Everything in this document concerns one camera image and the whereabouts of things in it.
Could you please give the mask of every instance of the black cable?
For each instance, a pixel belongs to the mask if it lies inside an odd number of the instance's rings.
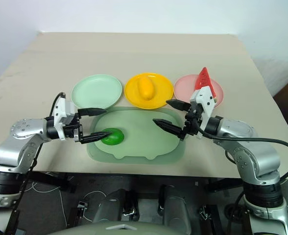
[[[276,140],[276,139],[268,139],[268,138],[238,138],[238,137],[218,137],[218,136],[213,136],[211,134],[206,133],[203,131],[198,122],[195,122],[196,129],[199,131],[204,137],[213,139],[213,140],[219,140],[219,141],[253,141],[253,142],[270,142],[270,143],[278,143],[282,144],[286,147],[288,147],[288,142],[281,141],[281,140]],[[288,177],[288,171],[285,173],[281,178],[280,181],[282,182]]]
[[[24,183],[23,183],[23,185],[22,185],[22,187],[21,187],[20,197],[19,197],[19,199],[17,200],[17,202],[16,202],[16,204],[15,204],[15,206],[14,206],[14,208],[13,208],[14,211],[18,208],[19,203],[20,203],[20,201],[21,201],[21,199],[22,199],[22,197],[23,197],[23,195],[24,195],[27,182],[28,182],[28,180],[29,180],[29,178],[30,178],[30,175],[31,175],[31,173],[32,173],[32,171],[33,171],[33,168],[34,168],[34,167],[36,166],[36,164],[37,164],[37,158],[38,158],[38,155],[40,154],[40,151],[41,151],[41,149],[42,149],[42,146],[43,146],[43,144],[41,144],[41,145],[38,147],[38,150],[37,150],[37,152],[36,152],[36,155],[35,155],[35,157],[34,157],[34,160],[33,160],[33,163],[32,163],[32,165],[31,165],[31,167],[30,167],[30,170],[29,170],[29,171],[27,172],[27,174],[26,174],[26,178],[25,178]]]
[[[228,220],[227,235],[231,235],[231,223],[232,223],[232,220],[233,220],[233,215],[234,215],[234,212],[236,211],[236,209],[237,209],[237,207],[239,205],[239,202],[240,202],[241,198],[243,197],[243,195],[244,195],[244,191],[242,191],[240,193],[240,195],[236,199],[236,202],[234,203],[234,207],[233,207],[233,209],[231,211],[230,218]]]
[[[50,113],[49,113],[49,117],[51,117],[52,112],[54,111],[54,107],[55,107],[55,104],[56,104],[56,102],[57,102],[57,99],[58,99],[59,97],[65,98],[65,97],[66,97],[66,94],[65,94],[64,92],[60,92],[60,93],[56,96],[56,98],[54,99],[54,101],[53,101],[53,103],[52,103],[52,106],[51,106],[51,109],[50,109]]]
[[[229,157],[227,150],[224,151],[224,155],[226,156],[226,158],[227,158],[229,161],[231,161],[233,164],[236,164],[236,162]]]

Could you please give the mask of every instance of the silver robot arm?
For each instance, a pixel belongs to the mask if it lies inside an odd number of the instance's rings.
[[[242,121],[211,117],[215,103],[209,87],[194,92],[185,103],[168,100],[175,109],[187,111],[185,126],[181,129],[163,119],[153,121],[163,130],[183,140],[186,134],[201,138],[221,137],[214,143],[229,152],[243,180],[244,203],[249,213],[249,224],[253,234],[271,233],[288,235],[288,211],[280,188],[280,158],[267,142],[234,141],[225,138],[256,138],[255,129]]]
[[[18,216],[17,204],[27,175],[36,165],[43,143],[53,139],[73,138],[75,142],[89,143],[108,136],[109,132],[83,136],[81,116],[95,116],[106,111],[99,108],[78,109],[60,93],[53,103],[51,116],[43,119],[23,119],[10,128],[9,137],[0,145],[0,232],[8,231],[8,221]]]
[[[225,118],[220,120],[216,135],[257,137],[255,129],[248,124]],[[267,142],[214,140],[214,143],[228,151],[237,165],[253,234],[288,235],[288,211],[279,183],[277,151]]]

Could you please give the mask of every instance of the watermelon slice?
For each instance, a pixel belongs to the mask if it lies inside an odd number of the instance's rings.
[[[206,86],[209,86],[211,88],[211,92],[213,94],[213,97],[216,98],[216,93],[215,93],[214,88],[212,86],[211,78],[208,75],[207,68],[204,67],[202,69],[202,71],[199,73],[199,76],[195,82],[195,90],[199,90],[202,87],[206,87]]]

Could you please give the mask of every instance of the green apple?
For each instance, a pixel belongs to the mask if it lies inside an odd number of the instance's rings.
[[[118,128],[106,128],[102,131],[111,132],[109,136],[101,139],[101,141],[106,145],[120,144],[124,139],[123,132]]]

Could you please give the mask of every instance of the beige tabletop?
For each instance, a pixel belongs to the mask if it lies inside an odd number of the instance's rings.
[[[242,120],[260,137],[288,142],[288,125],[265,87],[243,44],[232,35],[46,33],[23,52],[0,77],[0,143],[22,118],[48,116],[54,97],[71,90],[82,78],[110,74],[123,84],[142,72],[156,72],[173,84],[183,75],[207,67],[224,90],[213,116]],[[117,106],[131,106],[124,96]],[[92,118],[83,118],[89,130]],[[109,164],[92,160],[86,146],[54,140],[44,144],[35,170],[239,177],[224,150],[211,140],[189,136],[182,158],[173,164]],[[281,175],[288,170],[288,148],[274,144]]]

